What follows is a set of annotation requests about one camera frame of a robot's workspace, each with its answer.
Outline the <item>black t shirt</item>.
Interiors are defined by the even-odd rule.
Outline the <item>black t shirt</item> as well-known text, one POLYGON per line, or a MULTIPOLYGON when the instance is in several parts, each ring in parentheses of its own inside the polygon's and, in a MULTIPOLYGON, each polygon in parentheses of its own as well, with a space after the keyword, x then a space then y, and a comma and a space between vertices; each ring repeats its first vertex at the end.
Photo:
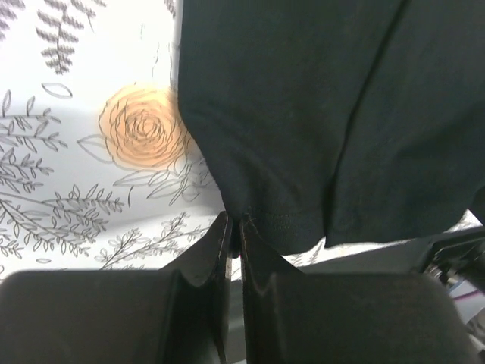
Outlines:
POLYGON ((178 98, 282 255, 484 217, 482 1, 186 1, 178 98))

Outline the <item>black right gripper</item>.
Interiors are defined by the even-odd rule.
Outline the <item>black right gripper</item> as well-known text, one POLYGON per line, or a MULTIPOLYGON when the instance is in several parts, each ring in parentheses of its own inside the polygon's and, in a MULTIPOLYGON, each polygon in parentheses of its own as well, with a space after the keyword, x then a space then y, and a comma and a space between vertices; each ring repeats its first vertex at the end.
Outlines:
POLYGON ((428 239, 418 264, 420 273, 435 268, 446 285, 452 276, 463 278, 484 293, 484 227, 447 232, 428 239))

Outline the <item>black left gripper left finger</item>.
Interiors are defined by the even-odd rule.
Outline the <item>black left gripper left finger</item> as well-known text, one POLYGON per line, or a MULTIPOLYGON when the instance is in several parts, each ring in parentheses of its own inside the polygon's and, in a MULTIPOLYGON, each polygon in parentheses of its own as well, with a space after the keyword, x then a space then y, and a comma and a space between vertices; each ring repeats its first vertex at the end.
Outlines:
POLYGON ((20 271, 1 285, 3 363, 224 363, 226 213, 158 270, 20 271))

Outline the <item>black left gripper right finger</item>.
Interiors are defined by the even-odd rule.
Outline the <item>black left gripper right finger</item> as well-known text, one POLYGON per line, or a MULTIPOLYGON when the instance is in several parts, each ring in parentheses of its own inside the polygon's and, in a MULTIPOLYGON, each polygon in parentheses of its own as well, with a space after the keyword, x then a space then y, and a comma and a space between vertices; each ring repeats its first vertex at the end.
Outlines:
POLYGON ((406 273, 306 274, 240 223, 249 363, 473 363, 445 287, 406 273))

